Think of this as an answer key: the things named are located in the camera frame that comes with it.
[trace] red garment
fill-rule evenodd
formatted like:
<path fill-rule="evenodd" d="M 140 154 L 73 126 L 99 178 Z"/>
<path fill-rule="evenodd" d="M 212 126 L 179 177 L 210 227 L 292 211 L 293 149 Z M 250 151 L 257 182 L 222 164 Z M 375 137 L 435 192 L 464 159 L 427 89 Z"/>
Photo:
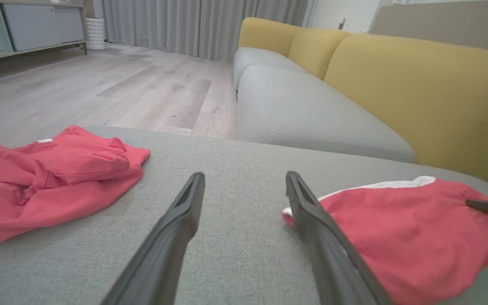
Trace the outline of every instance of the red garment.
<path fill-rule="evenodd" d="M 488 201 L 464 183 L 422 176 L 319 201 L 395 303 L 418 305 L 455 297 L 488 266 L 488 215 L 466 199 Z"/>
<path fill-rule="evenodd" d="M 47 143 L 0 146 L 0 243 L 110 206 L 142 178 L 149 155 L 77 126 Z"/>

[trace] white ribbed pot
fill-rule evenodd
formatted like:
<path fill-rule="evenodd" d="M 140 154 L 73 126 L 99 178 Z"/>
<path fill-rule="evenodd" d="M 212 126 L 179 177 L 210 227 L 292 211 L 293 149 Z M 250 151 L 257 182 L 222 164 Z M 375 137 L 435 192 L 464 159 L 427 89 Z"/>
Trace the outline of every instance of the white ribbed pot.
<path fill-rule="evenodd" d="M 87 45 L 88 50 L 102 51 L 106 50 L 105 46 L 105 20 L 96 18 L 86 18 L 88 24 L 89 40 Z"/>

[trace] floor plank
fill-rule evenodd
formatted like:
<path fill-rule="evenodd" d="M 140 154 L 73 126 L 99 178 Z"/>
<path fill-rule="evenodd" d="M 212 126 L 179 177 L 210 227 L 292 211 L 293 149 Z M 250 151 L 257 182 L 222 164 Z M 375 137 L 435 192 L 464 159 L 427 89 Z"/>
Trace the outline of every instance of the floor plank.
<path fill-rule="evenodd" d="M 233 138 L 229 62 L 118 44 L 88 56 L 47 56 L 0 64 L 1 145 L 53 137 L 70 125 Z"/>

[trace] gray sofa seat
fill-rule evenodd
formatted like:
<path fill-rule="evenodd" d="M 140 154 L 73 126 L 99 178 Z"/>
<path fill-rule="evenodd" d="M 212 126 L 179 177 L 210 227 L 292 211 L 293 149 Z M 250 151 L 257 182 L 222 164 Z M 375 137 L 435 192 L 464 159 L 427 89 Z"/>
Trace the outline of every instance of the gray sofa seat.
<path fill-rule="evenodd" d="M 242 73 L 244 73 L 247 67 L 254 64 L 267 64 L 273 67 L 306 73 L 304 68 L 296 64 L 291 59 L 278 54 L 277 52 L 258 48 L 239 48 L 236 51 L 235 59 L 233 61 L 233 73 L 236 89 L 238 89 L 238 84 L 240 82 Z"/>
<path fill-rule="evenodd" d="M 323 81 L 271 66 L 250 66 L 240 79 L 242 141 L 415 162 L 390 127 Z"/>
<path fill-rule="evenodd" d="M 285 174 L 318 197 L 420 175 L 488 183 L 416 164 L 332 152 L 111 127 L 89 131 L 151 150 L 144 177 L 110 207 L 0 244 L 0 304 L 99 304 L 193 172 L 205 197 L 175 304 L 319 304 L 310 261 L 281 210 Z M 488 304 L 488 268 L 450 305 Z"/>

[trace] gray curtain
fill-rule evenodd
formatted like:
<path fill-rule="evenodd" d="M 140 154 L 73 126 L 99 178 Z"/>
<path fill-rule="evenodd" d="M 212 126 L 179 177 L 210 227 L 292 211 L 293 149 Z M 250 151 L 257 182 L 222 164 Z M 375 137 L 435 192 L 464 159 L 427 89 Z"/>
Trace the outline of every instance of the gray curtain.
<path fill-rule="evenodd" d="M 232 61 L 240 24 L 302 25 L 308 0 L 103 0 L 108 42 Z"/>

